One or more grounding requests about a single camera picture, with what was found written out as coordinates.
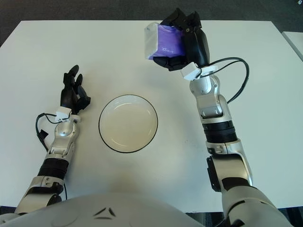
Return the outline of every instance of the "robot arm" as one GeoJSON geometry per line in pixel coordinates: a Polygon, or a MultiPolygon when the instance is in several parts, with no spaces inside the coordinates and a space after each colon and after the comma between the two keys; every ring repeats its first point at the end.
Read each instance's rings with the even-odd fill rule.
{"type": "Polygon", "coordinates": [[[252,173],[241,140],[236,135],[227,102],[219,92],[220,81],[213,74],[215,69],[209,68],[207,40],[198,14],[186,17],[177,9],[162,24],[183,31],[185,56],[153,60],[170,71],[181,69],[183,77],[191,80],[190,90],[196,98],[211,154],[207,159],[211,186],[222,193],[225,219],[220,226],[291,226],[272,202],[252,186],[252,173]]]}
{"type": "MultiPolygon", "coordinates": [[[[74,152],[75,140],[79,134],[77,123],[80,121],[80,117],[76,114],[90,104],[90,97],[86,95],[81,86],[83,80],[81,74],[75,82],[78,70],[78,65],[75,65],[64,74],[65,87],[61,92],[61,106],[57,109],[55,116],[57,125],[54,130],[54,141],[47,151],[38,175],[33,178],[17,206],[16,214],[30,213],[62,200],[59,194],[63,191],[64,177],[74,152]]],[[[37,135],[44,144],[41,133],[37,133],[37,135]]]]}

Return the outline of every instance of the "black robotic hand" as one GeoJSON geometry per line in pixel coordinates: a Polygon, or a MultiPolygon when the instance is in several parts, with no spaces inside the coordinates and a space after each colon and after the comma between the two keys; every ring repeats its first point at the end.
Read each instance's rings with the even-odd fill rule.
{"type": "Polygon", "coordinates": [[[72,114],[77,114],[79,110],[84,110],[90,104],[90,97],[86,95],[85,90],[81,86],[83,81],[82,74],[79,74],[75,81],[78,71],[79,66],[75,65],[68,73],[64,74],[63,83],[65,86],[61,92],[60,106],[70,108],[72,114]]]}
{"type": "Polygon", "coordinates": [[[161,25],[174,26],[183,33],[182,43],[185,56],[153,57],[155,63],[169,71],[180,70],[189,63],[194,62],[198,67],[209,65],[209,50],[205,33],[201,30],[200,16],[197,12],[185,16],[177,8],[170,16],[161,22],[161,25]]]}

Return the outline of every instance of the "white table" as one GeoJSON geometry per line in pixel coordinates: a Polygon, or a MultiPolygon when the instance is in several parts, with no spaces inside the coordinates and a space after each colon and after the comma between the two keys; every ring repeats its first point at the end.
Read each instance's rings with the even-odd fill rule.
{"type": "MultiPolygon", "coordinates": [[[[80,66],[91,104],[82,118],[66,176],[69,198],[99,192],[153,196],[181,211],[222,210],[211,189],[205,136],[189,82],[144,59],[150,21],[23,21],[0,48],[0,204],[17,206],[45,157],[35,134],[40,113],[54,113],[63,73],[80,66]],[[144,149],[121,154],[100,138],[98,119],[113,98],[140,95],[154,106],[159,126],[144,149]]],[[[203,21],[211,61],[244,58],[250,80],[230,104],[260,188],[279,208],[303,205],[303,63],[271,22],[203,21]]],[[[231,97],[244,78],[239,64],[218,73],[231,97]]],[[[53,125],[41,121],[53,140],[53,125]]]]}
{"type": "Polygon", "coordinates": [[[282,32],[282,35],[303,61],[303,32],[282,32]]]}

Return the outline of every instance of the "black cable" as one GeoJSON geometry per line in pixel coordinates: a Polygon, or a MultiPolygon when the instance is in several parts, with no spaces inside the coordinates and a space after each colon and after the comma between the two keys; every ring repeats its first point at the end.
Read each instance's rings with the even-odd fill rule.
{"type": "Polygon", "coordinates": [[[65,183],[63,184],[64,186],[64,191],[65,191],[65,200],[67,200],[67,192],[66,192],[66,186],[65,186],[65,183]]]}
{"type": "MultiPolygon", "coordinates": [[[[41,117],[43,117],[43,116],[45,116],[45,117],[47,118],[47,120],[48,120],[50,123],[52,123],[52,124],[59,124],[59,123],[61,123],[62,121],[60,121],[60,122],[52,122],[52,121],[48,118],[48,116],[56,117],[56,115],[55,115],[55,114],[51,114],[51,113],[47,113],[47,114],[46,114],[46,113],[41,113],[41,114],[39,114],[39,115],[37,116],[37,118],[36,118],[36,125],[35,125],[35,127],[36,127],[37,137],[39,138],[40,142],[42,143],[43,147],[45,148],[45,150],[46,150],[46,152],[47,152],[47,151],[48,151],[48,147],[47,147],[47,145],[45,144],[44,139],[41,137],[41,134],[40,134],[39,129],[38,129],[38,121],[39,121],[39,119],[40,119],[41,117]]],[[[65,191],[65,200],[67,200],[67,191],[66,191],[65,183],[63,183],[63,186],[64,186],[64,191],[65,191]]]]}
{"type": "Polygon", "coordinates": [[[227,101],[227,103],[230,103],[230,102],[232,102],[233,100],[235,100],[235,99],[242,93],[242,91],[244,90],[244,88],[245,88],[245,86],[246,86],[246,84],[247,84],[247,82],[248,82],[248,79],[249,79],[250,67],[248,66],[248,64],[246,63],[246,61],[244,61],[244,59],[238,58],[238,57],[222,58],[222,59],[219,59],[219,60],[217,60],[217,61],[214,61],[214,62],[210,63],[209,66],[214,65],[214,64],[219,63],[219,62],[222,62],[222,61],[228,61],[228,60],[235,60],[235,61],[233,61],[233,62],[231,62],[231,63],[229,63],[229,64],[223,66],[222,68],[220,68],[220,69],[217,70],[217,71],[211,72],[211,73],[208,74],[208,75],[201,76],[200,78],[202,78],[202,77],[208,77],[208,76],[210,76],[210,75],[213,75],[213,74],[215,74],[215,73],[217,73],[217,72],[219,72],[219,71],[225,69],[227,66],[232,65],[232,64],[234,64],[234,63],[236,63],[236,62],[242,62],[242,63],[244,64],[244,66],[245,66],[245,69],[246,69],[246,76],[245,76],[245,79],[244,79],[244,81],[243,81],[243,83],[242,83],[240,89],[237,91],[237,93],[236,93],[230,100],[227,101]]]}
{"type": "Polygon", "coordinates": [[[225,219],[223,219],[220,223],[218,223],[215,227],[219,227],[220,225],[222,225],[222,223],[225,221],[225,219]]]}

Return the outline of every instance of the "floor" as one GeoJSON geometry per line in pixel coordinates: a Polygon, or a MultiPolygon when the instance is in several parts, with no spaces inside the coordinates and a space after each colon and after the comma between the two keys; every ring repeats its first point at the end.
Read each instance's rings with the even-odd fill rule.
{"type": "MultiPolygon", "coordinates": [[[[280,32],[303,32],[303,4],[296,0],[0,0],[0,46],[21,20],[161,20],[176,7],[202,20],[269,20],[280,32]]],[[[280,210],[303,226],[303,208],[280,210]]],[[[0,207],[0,214],[14,208],[0,207]]],[[[222,213],[188,214],[213,226],[222,213]]]]}

